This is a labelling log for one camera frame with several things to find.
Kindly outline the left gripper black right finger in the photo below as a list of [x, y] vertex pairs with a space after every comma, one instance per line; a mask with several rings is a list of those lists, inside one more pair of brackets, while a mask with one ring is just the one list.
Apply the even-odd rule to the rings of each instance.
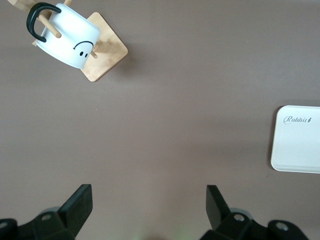
[[309, 240], [289, 221], [277, 219], [262, 226], [244, 212], [231, 211], [216, 185], [206, 186], [205, 207], [211, 229], [201, 240]]

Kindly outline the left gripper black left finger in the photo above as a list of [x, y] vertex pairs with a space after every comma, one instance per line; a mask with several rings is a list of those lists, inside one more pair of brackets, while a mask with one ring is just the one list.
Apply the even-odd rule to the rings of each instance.
[[0, 240], [76, 240], [92, 210], [92, 185], [82, 184], [57, 210], [46, 210], [26, 224], [0, 219]]

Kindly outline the white smiley cup black handle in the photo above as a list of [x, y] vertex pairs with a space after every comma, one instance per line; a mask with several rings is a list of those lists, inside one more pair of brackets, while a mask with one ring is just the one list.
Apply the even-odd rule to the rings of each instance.
[[[60, 38], [47, 27], [40, 35], [36, 33], [36, 18], [43, 10], [52, 11], [49, 22], [61, 33]], [[97, 26], [64, 3], [36, 3], [28, 13], [26, 27], [41, 50], [77, 69], [84, 68], [101, 34]]]

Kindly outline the wooden cup rack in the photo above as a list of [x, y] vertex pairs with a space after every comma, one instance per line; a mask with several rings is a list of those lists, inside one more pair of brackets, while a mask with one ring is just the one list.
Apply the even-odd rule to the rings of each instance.
[[[35, 4], [41, 2], [40, 0], [7, 1], [27, 14]], [[72, 0], [64, 0], [63, 4], [70, 7], [71, 2]], [[51, 14], [51, 10], [41, 11], [36, 17], [34, 30], [38, 35], [41, 35], [44, 28], [47, 27], [55, 37], [60, 38], [61, 33], [49, 22]], [[94, 12], [86, 19], [99, 28], [100, 36], [85, 62], [84, 68], [80, 70], [89, 81], [96, 82], [128, 54], [128, 49], [100, 13]]]

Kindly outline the cream tray with Rabbit print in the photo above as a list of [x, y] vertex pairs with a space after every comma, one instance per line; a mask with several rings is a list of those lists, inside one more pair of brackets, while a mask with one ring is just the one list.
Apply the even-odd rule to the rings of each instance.
[[320, 107], [285, 105], [277, 111], [270, 163], [280, 172], [320, 174]]

